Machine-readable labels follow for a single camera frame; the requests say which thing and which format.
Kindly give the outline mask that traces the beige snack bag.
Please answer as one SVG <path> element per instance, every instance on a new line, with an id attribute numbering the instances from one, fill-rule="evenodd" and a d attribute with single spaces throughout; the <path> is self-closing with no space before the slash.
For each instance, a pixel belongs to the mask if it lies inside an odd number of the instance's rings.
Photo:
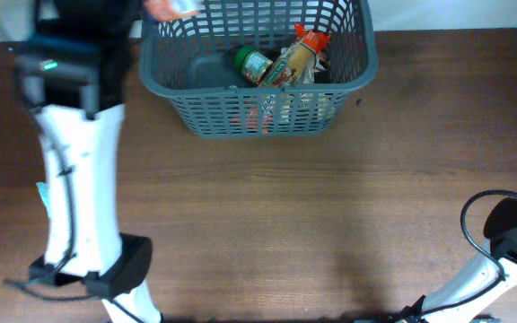
<path id="1" fill-rule="evenodd" d="M 323 72 L 327 72 L 327 61 L 325 55 L 320 52 L 316 55 L 308 55 L 308 59 L 303 64 L 304 68 L 294 74 L 285 85 L 309 85 L 315 84 L 316 76 L 323 76 Z M 314 116 L 322 119 L 324 110 L 329 106 L 330 94 L 320 94 L 318 99 L 314 99 L 315 94 L 311 92 L 302 92 L 299 94 L 282 94 L 282 106 L 280 109 L 280 118 L 285 122 L 291 117 L 292 107 L 295 106 L 301 113 L 312 108 Z"/>

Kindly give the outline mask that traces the green lid glass jar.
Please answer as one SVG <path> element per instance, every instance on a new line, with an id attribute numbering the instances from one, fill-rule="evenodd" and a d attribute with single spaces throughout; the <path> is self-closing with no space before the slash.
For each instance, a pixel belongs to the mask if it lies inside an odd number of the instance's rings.
<path id="1" fill-rule="evenodd" d="M 242 46 L 235 50 L 233 65 L 247 80 L 260 84 L 273 61 L 250 46 Z"/>

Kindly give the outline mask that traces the orange spaghetti packet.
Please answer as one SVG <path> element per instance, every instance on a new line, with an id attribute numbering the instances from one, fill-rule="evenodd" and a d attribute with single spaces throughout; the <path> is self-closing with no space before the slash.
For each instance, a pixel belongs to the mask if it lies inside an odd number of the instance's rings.
<path id="1" fill-rule="evenodd" d="M 316 55 L 322 52 L 329 44 L 330 35 L 323 31 L 306 29 L 301 24 L 294 26 L 296 40 L 289 46 L 280 50 L 277 58 L 271 59 L 273 65 L 264 76 L 260 84 L 254 84 L 259 88 L 286 88 L 291 85 L 285 83 L 297 72 L 304 68 L 308 55 Z M 275 131 L 281 133 L 302 132 L 307 129 L 311 118 L 315 118 L 312 108 L 301 113 L 295 106 L 292 107 L 291 117 L 285 122 L 280 118 L 282 106 L 281 94 L 266 94 L 251 96 L 243 102 L 243 111 L 233 117 L 234 125 L 244 125 L 251 133 L 272 134 Z"/>

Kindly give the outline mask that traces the grey plastic basket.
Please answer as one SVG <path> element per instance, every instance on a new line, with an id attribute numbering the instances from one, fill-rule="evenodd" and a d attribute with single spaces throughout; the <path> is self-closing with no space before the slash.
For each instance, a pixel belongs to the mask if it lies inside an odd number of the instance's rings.
<path id="1" fill-rule="evenodd" d="M 350 1 L 200 1 L 194 16 L 142 21 L 139 74 L 169 99 L 204 138 L 314 135 L 336 118 L 352 92 L 376 75 L 370 6 Z M 326 66 L 313 84 L 259 88 L 234 66 L 233 50 L 275 55 L 296 38 L 295 25 L 323 31 Z"/>

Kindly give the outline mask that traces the colourful tissue pack box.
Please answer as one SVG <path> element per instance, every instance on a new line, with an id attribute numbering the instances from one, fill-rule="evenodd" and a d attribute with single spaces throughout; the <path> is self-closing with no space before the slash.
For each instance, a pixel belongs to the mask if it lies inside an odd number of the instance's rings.
<path id="1" fill-rule="evenodd" d="M 203 0 L 144 0 L 144 8 L 158 22 L 171 22 L 199 13 Z"/>

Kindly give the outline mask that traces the mint green packet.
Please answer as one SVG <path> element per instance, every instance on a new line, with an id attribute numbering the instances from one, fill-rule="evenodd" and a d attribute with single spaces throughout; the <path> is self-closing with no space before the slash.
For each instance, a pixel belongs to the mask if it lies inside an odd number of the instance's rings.
<path id="1" fill-rule="evenodd" d="M 37 182 L 36 187 L 39 191 L 39 197 L 46 209 L 47 217 L 48 217 L 48 219 L 50 219 L 51 218 L 51 207 L 50 207 L 48 184 L 46 182 Z"/>

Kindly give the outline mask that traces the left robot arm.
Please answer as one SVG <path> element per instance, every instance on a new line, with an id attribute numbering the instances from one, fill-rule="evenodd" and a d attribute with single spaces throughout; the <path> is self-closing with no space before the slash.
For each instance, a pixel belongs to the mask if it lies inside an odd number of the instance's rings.
<path id="1" fill-rule="evenodd" d="M 153 243 L 117 221 L 117 153 L 125 116 L 129 34 L 138 1 L 58 1 L 57 16 L 33 17 L 14 76 L 39 133 L 48 187 L 48 243 L 26 281 L 37 287 L 80 283 L 114 322 L 160 322 L 146 282 Z"/>

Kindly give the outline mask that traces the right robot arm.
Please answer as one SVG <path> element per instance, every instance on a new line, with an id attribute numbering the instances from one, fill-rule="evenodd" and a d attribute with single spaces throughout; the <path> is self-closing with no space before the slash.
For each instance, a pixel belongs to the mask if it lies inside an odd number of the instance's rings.
<path id="1" fill-rule="evenodd" d="M 486 219 L 483 244 L 469 234 L 469 208 L 486 196 L 502 198 Z M 448 283 L 422 296 L 396 322 L 470 322 L 501 295 L 517 286 L 517 192 L 490 189 L 470 197 L 460 211 L 460 227 L 477 254 Z"/>

